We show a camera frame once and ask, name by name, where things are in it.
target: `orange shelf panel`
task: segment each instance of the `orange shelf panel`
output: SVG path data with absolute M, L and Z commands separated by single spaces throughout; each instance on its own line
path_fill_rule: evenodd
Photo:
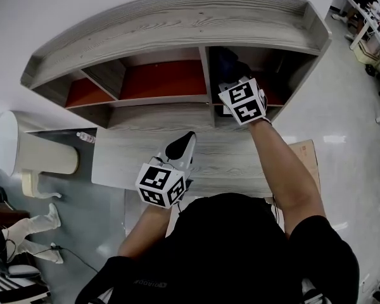
M 65 108 L 110 101 L 114 101 L 114 99 L 89 79 L 80 79 L 72 82 Z
M 128 68 L 120 100 L 207 94 L 201 61 L 175 61 Z

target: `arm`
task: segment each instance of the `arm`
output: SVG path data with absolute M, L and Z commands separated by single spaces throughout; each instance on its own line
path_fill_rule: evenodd
M 121 244 L 118 255 L 138 258 L 154 244 L 165 238 L 172 209 L 149 205 L 138 223 Z
M 325 217 L 314 180 L 276 130 L 264 120 L 252 122 L 249 130 L 270 190 L 283 212 L 286 234 L 307 217 Z

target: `gray floor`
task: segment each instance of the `gray floor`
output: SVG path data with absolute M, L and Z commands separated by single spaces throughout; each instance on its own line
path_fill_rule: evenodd
M 0 173 L 9 202 L 17 209 L 28 210 L 31 216 L 48 213 L 48 204 L 58 207 L 62 226 L 34 234 L 32 240 L 68 248 L 100 269 L 106 259 L 115 255 L 124 239 L 124 190 L 91 183 L 94 145 L 81 141 L 75 132 L 45 132 L 40 137 L 71 145 L 79 151 L 80 167 L 73 175 L 45 174 L 39 183 L 42 192 L 58 192 L 62 198 L 35 199 L 22 194 L 20 175 L 10 179 Z M 67 251 L 61 252 L 65 263 L 58 265 L 37 259 L 44 280 L 49 284 L 54 303 L 69 304 L 94 272 Z

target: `person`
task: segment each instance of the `person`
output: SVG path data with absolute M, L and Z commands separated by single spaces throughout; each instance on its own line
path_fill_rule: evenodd
M 165 237 L 171 209 L 149 205 L 118 255 L 76 304 L 223 299 L 301 303 L 309 279 L 332 304 L 356 303 L 358 262 L 331 227 L 314 179 L 265 120 L 248 124 L 263 172 L 284 216 L 264 199 L 227 193 L 193 201 Z
M 23 218 L 8 229 L 0 230 L 0 259 L 4 263 L 11 262 L 15 256 L 27 252 L 31 255 L 52 261 L 63 263 L 59 251 L 54 251 L 50 246 L 38 244 L 26 240 L 29 234 L 56 229 L 61 226 L 58 210 L 53 203 L 49 204 L 47 215 L 38 215 L 32 218 Z
M 355 40 L 356 36 L 363 29 L 363 26 L 364 26 L 363 16 L 359 13 L 359 11 L 356 8 L 353 8 L 353 7 L 348 10 L 348 13 L 344 17 L 342 17 L 341 15 L 337 15 L 335 13 L 332 15 L 333 19 L 340 20 L 343 23 L 348 23 L 349 21 L 352 21 L 355 16 L 358 18 L 355 35 L 351 33 L 345 34 L 345 38 L 352 42 Z
M 369 13 L 372 14 L 375 20 L 380 20 L 380 4 L 377 2 L 377 0 L 373 0 L 372 3 L 368 3 L 367 7 L 369 8 Z M 341 15 L 333 14 L 332 18 L 335 20 L 340 20 L 341 22 L 348 23 L 349 21 L 352 21 L 354 17 L 358 18 L 357 26 L 356 26 L 356 33 L 355 35 L 348 33 L 345 34 L 345 38 L 349 41 L 354 41 L 356 36 L 360 33 L 360 31 L 363 29 L 365 23 L 364 23 L 364 17 L 359 13 L 359 11 L 356 8 L 350 8 L 346 14 L 346 16 L 342 17 Z

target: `black object on shelf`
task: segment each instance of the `black object on shelf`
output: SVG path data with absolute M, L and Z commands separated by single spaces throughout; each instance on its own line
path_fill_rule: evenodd
M 238 55 L 225 47 L 212 47 L 210 59 L 213 72 L 219 82 L 231 84 L 242 77 L 249 77 L 251 69 L 238 61 Z

